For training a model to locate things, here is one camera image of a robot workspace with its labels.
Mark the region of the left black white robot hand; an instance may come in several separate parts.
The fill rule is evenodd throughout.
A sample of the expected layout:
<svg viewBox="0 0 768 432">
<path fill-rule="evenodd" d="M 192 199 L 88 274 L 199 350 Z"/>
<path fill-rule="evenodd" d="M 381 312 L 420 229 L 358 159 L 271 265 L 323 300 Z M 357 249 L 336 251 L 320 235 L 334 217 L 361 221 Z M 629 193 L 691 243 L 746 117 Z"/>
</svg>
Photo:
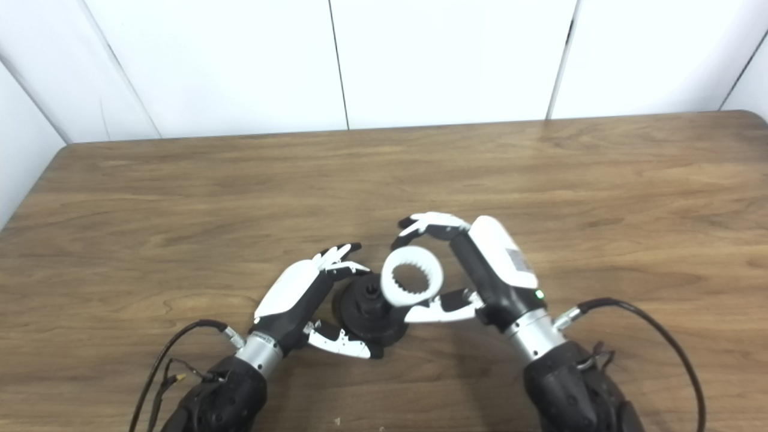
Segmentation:
<svg viewBox="0 0 768 432">
<path fill-rule="evenodd" d="M 338 244 L 286 268 L 253 313 L 251 331 L 271 339 L 287 356 L 310 345 L 335 355 L 379 360 L 383 349 L 352 336 L 340 325 L 314 319 L 337 282 L 370 274 L 370 268 L 348 260 L 358 242 Z"/>
</svg>

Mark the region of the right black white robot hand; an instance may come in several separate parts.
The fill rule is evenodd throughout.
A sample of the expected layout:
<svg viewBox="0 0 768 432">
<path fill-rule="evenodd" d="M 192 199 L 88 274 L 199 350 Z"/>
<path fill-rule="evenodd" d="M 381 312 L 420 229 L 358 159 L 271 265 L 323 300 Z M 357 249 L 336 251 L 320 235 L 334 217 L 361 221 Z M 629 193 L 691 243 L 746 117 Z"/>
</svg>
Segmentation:
<svg viewBox="0 0 768 432">
<path fill-rule="evenodd" d="M 384 298 L 405 312 L 406 323 L 460 322 L 477 317 L 484 325 L 507 331 L 546 315 L 538 278 L 521 249 L 497 219 L 482 215 L 468 223 L 453 214 L 423 212 L 400 221 L 401 232 L 382 267 Z M 440 293 L 444 273 L 436 255 L 412 241 L 423 235 L 449 243 L 473 284 L 471 290 Z M 428 281 L 412 293 L 395 280 L 397 267 L 412 266 Z"/>
</svg>

